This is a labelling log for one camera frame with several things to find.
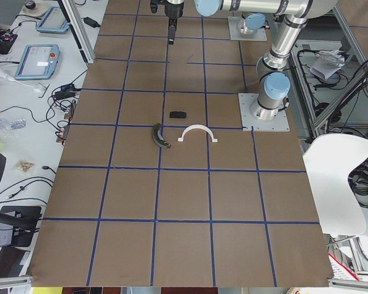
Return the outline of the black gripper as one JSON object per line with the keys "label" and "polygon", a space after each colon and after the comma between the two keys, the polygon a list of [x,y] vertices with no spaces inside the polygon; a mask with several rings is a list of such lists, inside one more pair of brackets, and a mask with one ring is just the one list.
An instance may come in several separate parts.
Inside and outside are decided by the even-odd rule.
{"label": "black gripper", "polygon": [[184,0],[165,0],[164,13],[169,17],[168,44],[173,45],[175,40],[175,19],[183,15]]}

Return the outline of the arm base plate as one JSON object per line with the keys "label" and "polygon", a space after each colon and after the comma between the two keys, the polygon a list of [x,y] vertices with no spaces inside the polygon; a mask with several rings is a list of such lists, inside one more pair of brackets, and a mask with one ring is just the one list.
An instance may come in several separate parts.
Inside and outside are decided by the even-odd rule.
{"label": "arm base plate", "polygon": [[266,17],[254,13],[247,17],[228,17],[231,40],[266,42]]}
{"label": "arm base plate", "polygon": [[243,131],[289,132],[289,123],[283,100],[272,110],[262,108],[257,93],[239,93],[239,107]]}

